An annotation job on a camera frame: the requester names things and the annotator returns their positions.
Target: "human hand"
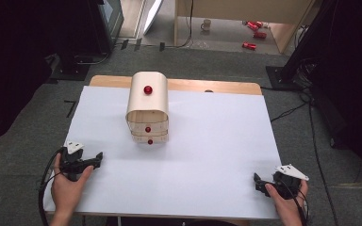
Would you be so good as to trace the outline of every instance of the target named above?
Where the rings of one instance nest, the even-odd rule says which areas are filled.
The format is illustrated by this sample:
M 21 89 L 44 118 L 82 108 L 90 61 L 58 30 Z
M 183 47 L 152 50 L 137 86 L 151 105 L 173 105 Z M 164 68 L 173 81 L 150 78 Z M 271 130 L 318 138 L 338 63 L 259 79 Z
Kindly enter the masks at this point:
M 81 177 L 76 182 L 68 180 L 62 173 L 60 173 L 61 154 L 58 153 L 54 171 L 56 177 L 52 183 L 51 194 L 54 200 L 56 210 L 54 217 L 51 221 L 51 226 L 53 225 L 67 225 L 70 222 L 73 211 L 77 207 L 81 194 L 84 189 L 84 185 L 90 178 L 93 166 L 88 166 L 84 169 Z
M 266 189 L 269 192 L 271 198 L 274 200 L 275 208 L 283 224 L 286 226 L 301 226 L 301 217 L 296 202 L 293 199 L 284 200 L 284 198 L 278 194 L 278 191 L 271 184 L 266 184 Z M 304 196 L 307 195 L 308 185 L 305 180 L 301 180 L 300 190 Z M 303 208 L 304 198 L 300 197 L 299 195 L 296 198 L 299 205 Z

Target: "drawer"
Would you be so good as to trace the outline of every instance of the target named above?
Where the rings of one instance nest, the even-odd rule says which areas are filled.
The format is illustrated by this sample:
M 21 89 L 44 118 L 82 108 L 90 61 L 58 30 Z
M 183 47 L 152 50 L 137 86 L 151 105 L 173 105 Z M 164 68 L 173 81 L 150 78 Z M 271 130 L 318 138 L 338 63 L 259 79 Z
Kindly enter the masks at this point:
M 154 144 L 154 143 L 164 143 L 169 140 L 169 134 L 166 132 L 163 132 L 165 134 L 157 133 L 156 136 L 138 136 L 138 134 L 134 135 L 132 134 L 132 138 L 134 141 L 138 143 L 148 143 L 148 144 Z

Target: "red ball knob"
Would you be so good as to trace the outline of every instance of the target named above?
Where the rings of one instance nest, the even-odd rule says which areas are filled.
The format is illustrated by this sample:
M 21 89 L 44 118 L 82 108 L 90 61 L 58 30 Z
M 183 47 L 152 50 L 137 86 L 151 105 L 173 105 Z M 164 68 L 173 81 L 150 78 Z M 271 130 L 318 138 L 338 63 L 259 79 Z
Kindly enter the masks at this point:
M 149 95 L 149 94 L 152 94 L 152 87 L 151 86 L 146 86 L 144 89 L 143 89 L 143 92 L 145 92 L 146 95 Z

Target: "white cup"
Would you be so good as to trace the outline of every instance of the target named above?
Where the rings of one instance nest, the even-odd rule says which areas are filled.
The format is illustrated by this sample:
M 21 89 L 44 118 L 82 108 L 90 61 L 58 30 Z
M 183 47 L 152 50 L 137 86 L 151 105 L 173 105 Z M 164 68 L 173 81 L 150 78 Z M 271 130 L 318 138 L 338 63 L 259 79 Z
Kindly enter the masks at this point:
M 210 30 L 210 25 L 211 25 L 211 21 L 209 19 L 204 19 L 204 23 L 201 24 L 201 28 L 204 31 L 209 31 Z

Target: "wooden table edge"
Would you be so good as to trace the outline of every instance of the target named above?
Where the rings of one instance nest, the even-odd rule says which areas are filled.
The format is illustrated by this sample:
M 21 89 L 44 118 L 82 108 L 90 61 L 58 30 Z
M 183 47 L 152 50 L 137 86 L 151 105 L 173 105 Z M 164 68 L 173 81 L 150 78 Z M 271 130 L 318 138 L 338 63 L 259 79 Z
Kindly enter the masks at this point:
M 95 75 L 90 80 L 92 87 L 114 87 L 114 88 L 130 88 L 131 76 L 115 76 L 115 75 Z M 257 83 L 245 82 L 225 82 L 225 81 L 209 81 L 209 80 L 189 80 L 189 79 L 168 79 L 169 90 L 183 91 L 206 91 L 221 93 L 236 93 L 248 95 L 262 95 L 261 88 Z

